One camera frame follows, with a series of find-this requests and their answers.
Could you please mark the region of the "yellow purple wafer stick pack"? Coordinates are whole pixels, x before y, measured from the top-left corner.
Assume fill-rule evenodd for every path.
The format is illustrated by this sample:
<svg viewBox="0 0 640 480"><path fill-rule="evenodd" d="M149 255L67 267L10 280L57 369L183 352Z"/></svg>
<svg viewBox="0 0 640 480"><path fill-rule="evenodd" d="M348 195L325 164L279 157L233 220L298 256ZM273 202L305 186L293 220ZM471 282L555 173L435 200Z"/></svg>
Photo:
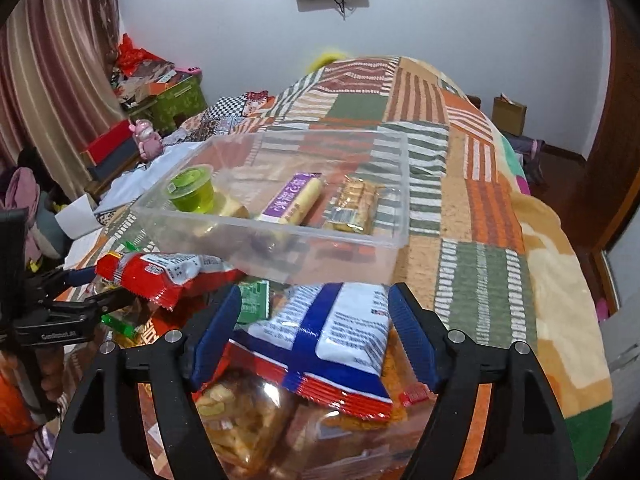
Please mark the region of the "yellow purple wafer stick pack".
<svg viewBox="0 0 640 480"><path fill-rule="evenodd" d="M323 188L318 172L296 172L256 217L257 221L300 226L320 198Z"/></svg>

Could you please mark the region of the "dark blue box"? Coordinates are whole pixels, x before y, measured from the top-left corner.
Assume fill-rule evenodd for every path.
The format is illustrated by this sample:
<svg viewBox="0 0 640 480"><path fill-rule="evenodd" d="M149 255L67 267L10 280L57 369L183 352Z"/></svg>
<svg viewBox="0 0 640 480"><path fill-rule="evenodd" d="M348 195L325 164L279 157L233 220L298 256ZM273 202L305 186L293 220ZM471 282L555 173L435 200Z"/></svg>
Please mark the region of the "dark blue box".
<svg viewBox="0 0 640 480"><path fill-rule="evenodd" d="M102 162L97 165L89 165L87 167L88 173L96 181L104 181L108 177L111 177L116 170L122 166L130 157L139 154L136 141L133 138L128 139L118 148L115 148L111 154L108 154Z"/></svg>

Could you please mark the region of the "blue white red snack bag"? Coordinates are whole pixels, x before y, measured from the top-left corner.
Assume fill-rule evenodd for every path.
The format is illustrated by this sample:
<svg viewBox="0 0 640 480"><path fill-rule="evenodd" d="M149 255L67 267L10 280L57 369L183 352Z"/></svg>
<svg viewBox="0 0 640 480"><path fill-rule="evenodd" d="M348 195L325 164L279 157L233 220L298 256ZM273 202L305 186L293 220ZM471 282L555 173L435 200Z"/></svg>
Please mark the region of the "blue white red snack bag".
<svg viewBox="0 0 640 480"><path fill-rule="evenodd" d="M381 382L390 334L388 288L367 283L290 287L271 318L233 331L231 364L340 412L388 402Z"/></svg>

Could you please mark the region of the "green jelly cup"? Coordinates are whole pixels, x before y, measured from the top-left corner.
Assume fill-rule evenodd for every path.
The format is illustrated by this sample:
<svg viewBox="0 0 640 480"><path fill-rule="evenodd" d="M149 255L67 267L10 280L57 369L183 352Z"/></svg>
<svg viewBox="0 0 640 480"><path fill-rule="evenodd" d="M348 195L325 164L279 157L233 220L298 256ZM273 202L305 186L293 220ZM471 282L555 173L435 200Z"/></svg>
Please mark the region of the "green jelly cup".
<svg viewBox="0 0 640 480"><path fill-rule="evenodd" d="M164 186L164 194L178 211L208 214L214 208L213 167L203 164L180 170Z"/></svg>

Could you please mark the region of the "white plastic bag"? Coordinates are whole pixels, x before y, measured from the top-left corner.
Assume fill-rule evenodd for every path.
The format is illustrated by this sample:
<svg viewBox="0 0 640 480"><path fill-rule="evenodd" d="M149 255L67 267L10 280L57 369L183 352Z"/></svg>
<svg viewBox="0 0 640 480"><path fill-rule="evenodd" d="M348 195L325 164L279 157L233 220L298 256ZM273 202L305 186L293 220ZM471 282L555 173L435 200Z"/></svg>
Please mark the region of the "white plastic bag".
<svg viewBox="0 0 640 480"><path fill-rule="evenodd" d="M179 162L189 158L201 145L202 142L182 142L169 145L163 154L150 162L149 165L141 165L124 172L111 183L110 188L93 211L94 214L97 216L102 212L134 202L156 185L161 178L166 177Z"/></svg>

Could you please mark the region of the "red long snack bag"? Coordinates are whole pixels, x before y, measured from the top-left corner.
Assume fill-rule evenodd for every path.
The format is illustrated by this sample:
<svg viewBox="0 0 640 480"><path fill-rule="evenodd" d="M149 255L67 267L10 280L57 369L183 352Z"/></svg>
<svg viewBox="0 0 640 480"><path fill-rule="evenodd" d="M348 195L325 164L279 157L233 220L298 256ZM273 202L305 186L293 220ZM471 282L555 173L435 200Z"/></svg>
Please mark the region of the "red long snack bag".
<svg viewBox="0 0 640 480"><path fill-rule="evenodd" d="M178 252L109 252L96 263L96 274L167 310L245 276L221 258Z"/></svg>

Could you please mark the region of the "red barcode nugget snack bag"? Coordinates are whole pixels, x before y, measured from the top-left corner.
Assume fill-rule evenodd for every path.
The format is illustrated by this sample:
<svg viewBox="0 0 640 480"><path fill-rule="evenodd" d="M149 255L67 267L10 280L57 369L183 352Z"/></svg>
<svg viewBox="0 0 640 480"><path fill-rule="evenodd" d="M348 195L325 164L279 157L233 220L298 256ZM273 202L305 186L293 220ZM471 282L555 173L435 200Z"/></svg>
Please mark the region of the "red barcode nugget snack bag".
<svg viewBox="0 0 640 480"><path fill-rule="evenodd" d="M347 431L378 430L408 422L415 410L429 410L437 400L436 394L416 379L394 328L388 335L381 382L388 402L362 399L348 404L338 415L326 416L324 422Z"/></svg>

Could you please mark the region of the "clear plastic storage bin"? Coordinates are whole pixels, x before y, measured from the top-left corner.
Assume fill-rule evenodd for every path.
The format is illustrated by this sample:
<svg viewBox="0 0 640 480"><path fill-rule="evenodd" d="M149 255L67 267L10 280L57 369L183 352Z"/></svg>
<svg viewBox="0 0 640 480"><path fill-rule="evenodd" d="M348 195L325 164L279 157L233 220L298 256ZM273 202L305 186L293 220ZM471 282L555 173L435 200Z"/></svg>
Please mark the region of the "clear plastic storage bin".
<svg viewBox="0 0 640 480"><path fill-rule="evenodd" d="M162 252L212 255L288 284L390 284L409 237L401 133L214 136L132 207Z"/></svg>

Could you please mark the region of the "patchwork striped bed quilt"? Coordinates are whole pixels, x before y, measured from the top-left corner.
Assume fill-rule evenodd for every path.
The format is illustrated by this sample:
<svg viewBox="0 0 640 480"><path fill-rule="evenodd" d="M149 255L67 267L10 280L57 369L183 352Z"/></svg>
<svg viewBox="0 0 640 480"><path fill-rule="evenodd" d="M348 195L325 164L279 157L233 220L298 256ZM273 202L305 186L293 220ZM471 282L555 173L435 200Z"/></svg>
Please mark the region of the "patchwork striped bed quilt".
<svg viewBox="0 0 640 480"><path fill-rule="evenodd" d="M404 282L480 344L533 347L588 476L610 429L612 382L586 279L509 142L444 74L414 58L336 61L176 162L212 166L250 218L180 214L160 173L145 171L141 193L104 198L88 263L134 244L204 250L275 292Z"/></svg>

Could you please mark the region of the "pink rabbit plush toy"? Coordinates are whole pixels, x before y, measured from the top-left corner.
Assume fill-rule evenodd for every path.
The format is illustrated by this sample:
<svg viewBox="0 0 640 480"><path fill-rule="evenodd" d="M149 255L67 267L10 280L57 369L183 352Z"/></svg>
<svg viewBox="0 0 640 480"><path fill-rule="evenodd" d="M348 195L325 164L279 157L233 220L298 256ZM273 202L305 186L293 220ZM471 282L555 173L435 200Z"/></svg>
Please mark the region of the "pink rabbit plush toy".
<svg viewBox="0 0 640 480"><path fill-rule="evenodd" d="M152 162L163 154L163 139L147 119L137 119L129 125L134 142L136 142L141 159Z"/></svg>

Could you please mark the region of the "clear bag fried crisps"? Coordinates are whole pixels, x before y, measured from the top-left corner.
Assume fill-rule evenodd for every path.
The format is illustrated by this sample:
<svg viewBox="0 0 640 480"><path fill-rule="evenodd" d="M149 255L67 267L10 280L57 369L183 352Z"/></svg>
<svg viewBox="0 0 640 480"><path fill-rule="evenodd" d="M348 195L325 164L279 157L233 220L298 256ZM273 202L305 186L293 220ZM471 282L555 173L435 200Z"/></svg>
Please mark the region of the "clear bag fried crisps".
<svg viewBox="0 0 640 480"><path fill-rule="evenodd" d="M297 400L288 390L232 368L196 396L195 407L221 463L250 477L267 468Z"/></svg>

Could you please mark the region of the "green edged snack bag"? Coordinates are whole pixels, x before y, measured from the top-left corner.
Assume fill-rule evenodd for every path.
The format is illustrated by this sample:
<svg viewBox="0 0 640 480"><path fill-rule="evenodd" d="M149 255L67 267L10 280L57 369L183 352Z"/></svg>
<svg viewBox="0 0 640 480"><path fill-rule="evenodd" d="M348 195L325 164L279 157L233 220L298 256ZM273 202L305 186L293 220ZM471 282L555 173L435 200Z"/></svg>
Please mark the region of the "green edged snack bag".
<svg viewBox="0 0 640 480"><path fill-rule="evenodd" d="M96 262L96 275L98 276L99 285L96 288L98 292L110 292L119 288L119 284L115 282L114 272L106 270L106 262L119 262L126 255L140 252L140 248L130 240L125 240L115 250L104 252ZM125 347L131 347L138 344L141 340L144 326L151 316L148 302L140 297L134 297L130 304L121 307L103 315L102 323L106 325L116 336L120 338Z"/></svg>

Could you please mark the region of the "cracker pack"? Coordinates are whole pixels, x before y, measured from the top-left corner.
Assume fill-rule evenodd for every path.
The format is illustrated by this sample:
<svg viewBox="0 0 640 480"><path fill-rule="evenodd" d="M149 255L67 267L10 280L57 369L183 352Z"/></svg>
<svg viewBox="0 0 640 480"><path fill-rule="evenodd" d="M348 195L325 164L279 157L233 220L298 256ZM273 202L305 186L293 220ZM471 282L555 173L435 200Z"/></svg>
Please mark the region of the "cracker pack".
<svg viewBox="0 0 640 480"><path fill-rule="evenodd" d="M382 189L382 184L346 176L340 190L330 201L323 227L332 231L370 235Z"/></svg>

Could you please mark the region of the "green storage box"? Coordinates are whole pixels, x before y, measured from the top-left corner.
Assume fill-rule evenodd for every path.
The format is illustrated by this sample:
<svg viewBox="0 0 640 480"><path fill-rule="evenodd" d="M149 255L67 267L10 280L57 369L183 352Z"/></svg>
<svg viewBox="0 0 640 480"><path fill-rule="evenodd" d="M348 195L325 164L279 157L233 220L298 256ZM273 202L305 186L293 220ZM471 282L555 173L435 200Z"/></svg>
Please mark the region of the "green storage box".
<svg viewBox="0 0 640 480"><path fill-rule="evenodd" d="M151 107L152 123L161 134L172 133L207 107L198 77L190 76L160 93Z"/></svg>

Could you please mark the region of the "small green sachet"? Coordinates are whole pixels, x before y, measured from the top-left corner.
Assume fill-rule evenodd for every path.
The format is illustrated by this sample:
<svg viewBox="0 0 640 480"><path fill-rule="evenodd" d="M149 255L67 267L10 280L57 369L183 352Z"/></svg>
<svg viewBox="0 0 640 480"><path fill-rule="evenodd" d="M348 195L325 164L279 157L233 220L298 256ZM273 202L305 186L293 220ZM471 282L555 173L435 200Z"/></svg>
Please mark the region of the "small green sachet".
<svg viewBox="0 0 640 480"><path fill-rule="evenodd" d="M241 293L239 324L268 320L270 317L270 283L266 280L244 281L238 284Z"/></svg>

